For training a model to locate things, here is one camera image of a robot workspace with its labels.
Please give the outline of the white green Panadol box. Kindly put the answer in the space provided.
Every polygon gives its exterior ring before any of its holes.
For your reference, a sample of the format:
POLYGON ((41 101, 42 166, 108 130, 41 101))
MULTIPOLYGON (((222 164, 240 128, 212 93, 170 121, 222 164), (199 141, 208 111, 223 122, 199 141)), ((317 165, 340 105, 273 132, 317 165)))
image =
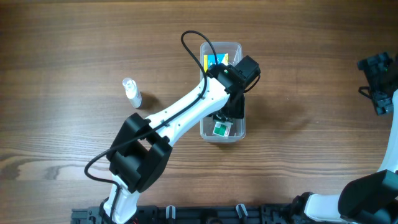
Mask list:
POLYGON ((229 121, 216 121, 213 129, 213 134, 221 137, 228 137, 231 131, 232 123, 229 121))

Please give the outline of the blue VapoDrops lozenge box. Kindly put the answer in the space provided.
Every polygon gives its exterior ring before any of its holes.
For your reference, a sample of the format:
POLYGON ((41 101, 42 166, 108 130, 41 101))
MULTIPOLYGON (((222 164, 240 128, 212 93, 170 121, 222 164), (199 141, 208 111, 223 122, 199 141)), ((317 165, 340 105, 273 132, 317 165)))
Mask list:
POLYGON ((213 54, 203 56, 204 71, 207 71, 210 66, 215 65, 216 63, 217 64, 222 63, 224 65, 228 65, 229 64, 229 54, 228 53, 217 54, 216 58, 213 54))

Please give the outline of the white spray bottle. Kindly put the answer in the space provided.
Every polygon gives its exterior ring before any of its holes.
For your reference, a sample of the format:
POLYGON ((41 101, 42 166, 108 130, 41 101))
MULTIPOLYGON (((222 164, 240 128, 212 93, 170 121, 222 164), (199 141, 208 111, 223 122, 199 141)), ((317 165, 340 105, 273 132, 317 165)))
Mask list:
POLYGON ((136 82, 131 78, 125 78, 123 80, 123 87, 132 106, 134 108, 139 108, 142 104, 142 96, 136 82))

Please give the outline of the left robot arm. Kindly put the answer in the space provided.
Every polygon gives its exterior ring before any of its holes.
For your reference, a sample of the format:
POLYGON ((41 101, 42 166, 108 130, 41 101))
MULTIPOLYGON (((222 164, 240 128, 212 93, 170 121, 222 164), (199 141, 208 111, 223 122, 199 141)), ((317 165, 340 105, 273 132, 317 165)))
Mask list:
POLYGON ((140 194, 162 175, 174 144, 201 119, 242 119, 244 93, 260 73, 250 56, 236 65, 212 65, 200 84, 172 106, 147 118, 130 115, 106 154, 114 184, 103 205, 105 222, 126 223, 134 216, 140 194))

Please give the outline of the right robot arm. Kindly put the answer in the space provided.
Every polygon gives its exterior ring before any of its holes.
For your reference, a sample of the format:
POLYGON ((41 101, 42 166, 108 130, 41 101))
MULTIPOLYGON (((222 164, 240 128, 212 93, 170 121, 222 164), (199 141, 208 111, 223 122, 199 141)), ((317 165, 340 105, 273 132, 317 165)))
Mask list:
POLYGON ((397 223, 397 59, 387 52, 362 59, 368 85, 358 91, 376 114, 392 115, 386 153, 378 170, 348 183, 338 195, 305 192, 290 205, 290 219, 306 223, 397 223))

